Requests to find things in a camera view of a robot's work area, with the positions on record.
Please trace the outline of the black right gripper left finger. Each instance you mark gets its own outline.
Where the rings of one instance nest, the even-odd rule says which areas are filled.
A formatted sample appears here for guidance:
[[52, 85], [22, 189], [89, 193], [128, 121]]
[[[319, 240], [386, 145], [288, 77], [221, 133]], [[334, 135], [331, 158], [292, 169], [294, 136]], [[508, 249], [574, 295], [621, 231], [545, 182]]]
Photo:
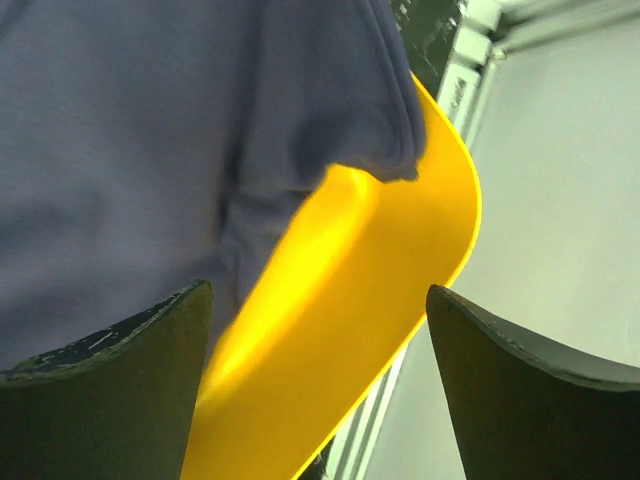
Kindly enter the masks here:
[[198, 280], [2, 371], [2, 478], [179, 478], [213, 300]]

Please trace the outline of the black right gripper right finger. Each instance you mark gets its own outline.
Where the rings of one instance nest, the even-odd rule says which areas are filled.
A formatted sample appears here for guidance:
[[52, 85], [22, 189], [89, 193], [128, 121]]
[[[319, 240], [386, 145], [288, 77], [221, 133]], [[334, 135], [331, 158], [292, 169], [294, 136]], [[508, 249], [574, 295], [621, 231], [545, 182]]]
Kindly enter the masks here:
[[430, 287], [426, 316], [468, 479], [636, 479], [639, 370]]

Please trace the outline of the orange plastic basket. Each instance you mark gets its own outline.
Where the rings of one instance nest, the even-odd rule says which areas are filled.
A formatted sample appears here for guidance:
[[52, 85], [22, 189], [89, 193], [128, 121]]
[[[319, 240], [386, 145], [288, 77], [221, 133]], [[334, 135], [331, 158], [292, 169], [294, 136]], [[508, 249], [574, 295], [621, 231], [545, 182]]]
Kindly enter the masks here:
[[435, 100], [417, 94], [418, 178], [329, 168], [215, 348], [184, 478], [296, 478], [421, 327], [430, 286], [452, 284], [467, 263], [478, 175]]

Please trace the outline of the purple garment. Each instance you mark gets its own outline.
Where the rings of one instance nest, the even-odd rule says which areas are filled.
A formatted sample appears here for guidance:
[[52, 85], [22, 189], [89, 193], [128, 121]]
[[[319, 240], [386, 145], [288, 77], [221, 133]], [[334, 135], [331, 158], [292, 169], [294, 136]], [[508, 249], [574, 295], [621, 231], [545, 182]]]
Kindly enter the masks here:
[[2, 366], [196, 279], [219, 339], [330, 166], [424, 147], [386, 1], [3, 2]]

